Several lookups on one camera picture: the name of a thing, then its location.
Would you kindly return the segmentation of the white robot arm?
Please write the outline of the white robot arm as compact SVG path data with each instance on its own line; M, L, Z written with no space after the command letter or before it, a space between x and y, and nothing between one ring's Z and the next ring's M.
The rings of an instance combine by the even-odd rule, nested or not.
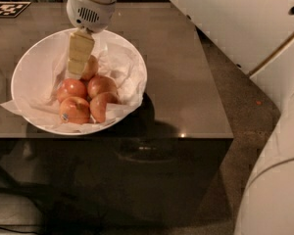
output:
M294 235L294 0L169 0L271 99L280 118L244 185L233 235Z

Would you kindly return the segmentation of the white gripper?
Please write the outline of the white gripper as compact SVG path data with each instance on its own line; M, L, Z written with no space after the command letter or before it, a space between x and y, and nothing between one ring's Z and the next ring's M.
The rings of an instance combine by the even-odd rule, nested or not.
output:
M67 14L77 29L70 34L67 71L69 76L81 78L93 50L95 40L87 31L98 33L107 28L116 0L68 0Z

